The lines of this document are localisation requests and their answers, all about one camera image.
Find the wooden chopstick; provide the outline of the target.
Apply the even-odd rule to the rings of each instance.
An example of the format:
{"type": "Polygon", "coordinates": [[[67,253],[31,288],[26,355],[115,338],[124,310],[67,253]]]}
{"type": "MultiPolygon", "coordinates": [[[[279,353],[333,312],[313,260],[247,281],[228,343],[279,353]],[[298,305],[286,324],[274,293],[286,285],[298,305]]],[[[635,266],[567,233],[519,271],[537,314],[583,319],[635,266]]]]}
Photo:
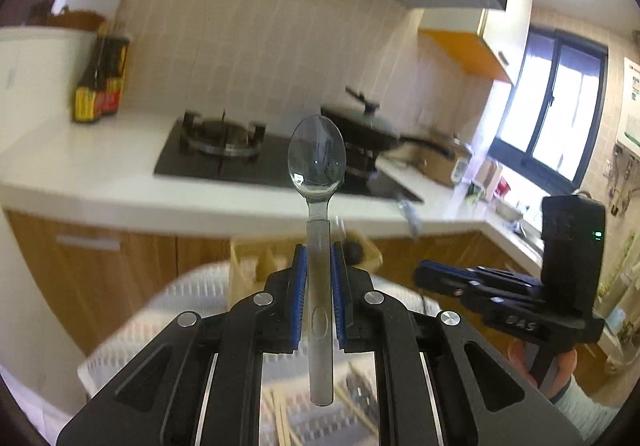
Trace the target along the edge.
{"type": "Polygon", "coordinates": [[[373,435],[380,435],[378,399],[373,386],[355,362],[349,362],[343,380],[334,383],[335,395],[373,435]]]}
{"type": "Polygon", "coordinates": [[[262,391],[262,402],[271,412],[279,445],[300,445],[300,440],[291,428],[288,421],[288,408],[286,408],[283,394],[269,388],[262,391]]]}

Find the clear grey plastic spoon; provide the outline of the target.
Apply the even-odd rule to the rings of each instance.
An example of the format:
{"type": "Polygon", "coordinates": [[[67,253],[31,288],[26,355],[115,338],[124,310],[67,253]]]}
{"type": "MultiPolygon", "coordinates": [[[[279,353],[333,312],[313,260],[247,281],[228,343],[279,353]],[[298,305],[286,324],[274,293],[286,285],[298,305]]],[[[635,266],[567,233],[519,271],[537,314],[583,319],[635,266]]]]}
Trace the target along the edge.
{"type": "Polygon", "coordinates": [[[341,186],[346,169],[343,137],[320,114],[298,123],[288,145],[288,175],[307,204],[308,368],[311,403],[333,403],[333,299],[329,202],[341,186]]]}

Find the striped woven table cloth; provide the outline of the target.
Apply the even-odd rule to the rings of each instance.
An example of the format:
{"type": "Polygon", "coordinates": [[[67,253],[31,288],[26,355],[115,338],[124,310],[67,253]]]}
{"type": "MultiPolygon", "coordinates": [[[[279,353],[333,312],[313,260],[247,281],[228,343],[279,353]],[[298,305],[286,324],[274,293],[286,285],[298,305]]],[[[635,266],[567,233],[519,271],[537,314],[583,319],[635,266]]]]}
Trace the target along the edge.
{"type": "Polygon", "coordinates": [[[313,309],[306,259],[273,273],[227,313],[179,314],[64,429],[64,445],[254,445],[267,356],[307,353],[309,399],[334,402],[333,355],[374,360],[374,426],[384,445],[440,445],[446,437],[421,346],[425,317],[340,257],[327,310],[313,309]]]}

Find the white electric kettle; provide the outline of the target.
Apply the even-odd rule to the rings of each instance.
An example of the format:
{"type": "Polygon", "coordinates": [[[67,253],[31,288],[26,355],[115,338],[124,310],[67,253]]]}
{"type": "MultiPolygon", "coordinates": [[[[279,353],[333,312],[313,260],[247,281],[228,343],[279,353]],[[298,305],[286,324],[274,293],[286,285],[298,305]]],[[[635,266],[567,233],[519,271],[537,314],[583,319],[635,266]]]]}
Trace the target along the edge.
{"type": "Polygon", "coordinates": [[[474,181],[483,188],[482,198],[489,202],[494,196],[501,179],[503,166],[500,162],[486,158],[478,169],[474,181]]]}

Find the tan rice cooker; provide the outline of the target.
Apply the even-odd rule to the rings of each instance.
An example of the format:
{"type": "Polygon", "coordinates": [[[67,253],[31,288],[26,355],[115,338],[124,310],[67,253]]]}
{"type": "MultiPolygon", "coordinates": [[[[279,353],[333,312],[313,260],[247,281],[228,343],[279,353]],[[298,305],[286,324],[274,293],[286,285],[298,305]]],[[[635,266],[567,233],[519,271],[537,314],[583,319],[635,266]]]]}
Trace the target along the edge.
{"type": "Polygon", "coordinates": [[[473,156],[472,148],[456,134],[448,134],[433,127],[419,135],[402,135],[410,148],[408,163],[425,175],[447,187],[460,183],[473,156]]]}

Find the tan plastic utensil basket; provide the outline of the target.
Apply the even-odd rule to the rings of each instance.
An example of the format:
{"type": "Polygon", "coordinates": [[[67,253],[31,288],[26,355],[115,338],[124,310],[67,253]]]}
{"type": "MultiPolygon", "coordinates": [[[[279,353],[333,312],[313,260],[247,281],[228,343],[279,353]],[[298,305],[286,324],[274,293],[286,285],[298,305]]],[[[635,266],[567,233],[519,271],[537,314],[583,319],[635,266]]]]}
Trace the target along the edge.
{"type": "MultiPolygon", "coordinates": [[[[364,261],[356,266],[375,273],[383,264],[378,247],[358,230],[337,230],[334,241],[356,240],[364,250],[364,261]]],[[[270,273],[291,266],[295,248],[305,244],[304,235],[269,238],[233,238],[230,243],[228,305],[233,306],[250,294],[264,290],[270,273]]]]}

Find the black wok pan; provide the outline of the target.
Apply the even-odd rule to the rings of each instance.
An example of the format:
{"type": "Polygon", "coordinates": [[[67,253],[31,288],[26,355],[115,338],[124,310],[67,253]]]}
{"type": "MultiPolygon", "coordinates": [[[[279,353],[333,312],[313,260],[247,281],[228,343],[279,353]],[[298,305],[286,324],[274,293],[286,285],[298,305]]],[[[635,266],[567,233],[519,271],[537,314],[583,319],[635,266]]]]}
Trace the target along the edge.
{"type": "Polygon", "coordinates": [[[454,158],[454,151],[440,143],[399,132],[392,123],[378,117],[376,112],[380,105],[367,99],[361,91],[348,86],[345,87],[345,91],[360,103],[357,109],[337,104],[324,104],[320,109],[321,114],[340,130],[345,143],[375,154],[392,151],[403,145],[416,145],[435,151],[446,159],[454,158]]]}

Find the black gas stove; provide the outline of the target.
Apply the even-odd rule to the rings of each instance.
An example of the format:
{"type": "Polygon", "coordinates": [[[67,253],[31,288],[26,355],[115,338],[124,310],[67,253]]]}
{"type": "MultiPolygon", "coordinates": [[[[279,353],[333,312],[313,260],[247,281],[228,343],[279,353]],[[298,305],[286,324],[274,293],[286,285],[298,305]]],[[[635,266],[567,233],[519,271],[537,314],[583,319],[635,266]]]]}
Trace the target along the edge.
{"type": "MultiPolygon", "coordinates": [[[[379,199],[422,199],[376,167],[378,154],[390,149],[380,136],[352,122],[338,121],[347,167],[339,192],[379,199]]],[[[227,181],[227,183],[293,187],[288,175],[288,136],[264,123],[243,125],[224,117],[202,117],[186,111],[172,126],[154,167],[157,176],[227,181]]]]}

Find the dark soy sauce bottle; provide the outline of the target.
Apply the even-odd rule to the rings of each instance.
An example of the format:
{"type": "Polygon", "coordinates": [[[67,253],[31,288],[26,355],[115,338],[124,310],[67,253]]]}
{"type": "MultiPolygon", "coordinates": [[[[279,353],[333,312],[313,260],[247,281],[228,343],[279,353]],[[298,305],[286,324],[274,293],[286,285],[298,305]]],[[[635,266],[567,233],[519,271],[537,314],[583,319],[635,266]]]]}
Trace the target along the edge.
{"type": "Polygon", "coordinates": [[[96,32],[96,42],[75,89],[73,99],[73,121],[75,123],[96,123],[105,111],[111,29],[112,22],[105,21],[96,32]]]}

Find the red label sauce bottle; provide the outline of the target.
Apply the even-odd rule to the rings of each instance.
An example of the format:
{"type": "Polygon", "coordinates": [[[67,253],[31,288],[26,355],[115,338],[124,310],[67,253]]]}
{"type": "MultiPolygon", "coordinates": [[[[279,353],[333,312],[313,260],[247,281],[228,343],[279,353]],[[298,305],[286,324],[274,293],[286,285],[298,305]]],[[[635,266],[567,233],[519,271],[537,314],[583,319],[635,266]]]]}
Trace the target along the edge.
{"type": "Polygon", "coordinates": [[[125,23],[111,20],[105,25],[102,47],[102,75],[104,77],[103,115],[115,115],[124,90],[126,62],[130,39],[125,23]]]}

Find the black window frame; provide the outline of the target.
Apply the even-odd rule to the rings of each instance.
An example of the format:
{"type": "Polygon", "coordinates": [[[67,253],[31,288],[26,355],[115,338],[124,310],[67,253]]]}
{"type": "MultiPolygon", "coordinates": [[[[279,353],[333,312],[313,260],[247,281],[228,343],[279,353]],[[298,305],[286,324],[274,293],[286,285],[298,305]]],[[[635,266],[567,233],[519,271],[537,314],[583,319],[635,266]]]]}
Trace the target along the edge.
{"type": "Polygon", "coordinates": [[[489,155],[552,195],[576,190],[596,145],[607,80],[608,47],[533,26],[489,155]]]}

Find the orange wall cabinet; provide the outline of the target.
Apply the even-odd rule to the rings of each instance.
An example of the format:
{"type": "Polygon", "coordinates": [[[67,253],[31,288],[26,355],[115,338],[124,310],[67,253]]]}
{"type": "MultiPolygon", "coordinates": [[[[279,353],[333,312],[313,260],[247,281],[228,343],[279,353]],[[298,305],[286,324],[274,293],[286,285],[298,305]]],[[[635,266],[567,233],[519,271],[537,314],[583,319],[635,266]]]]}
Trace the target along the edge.
{"type": "Polygon", "coordinates": [[[505,10],[430,8],[419,32],[431,36],[474,76],[514,85],[524,57],[533,0],[507,0],[505,10]]]}

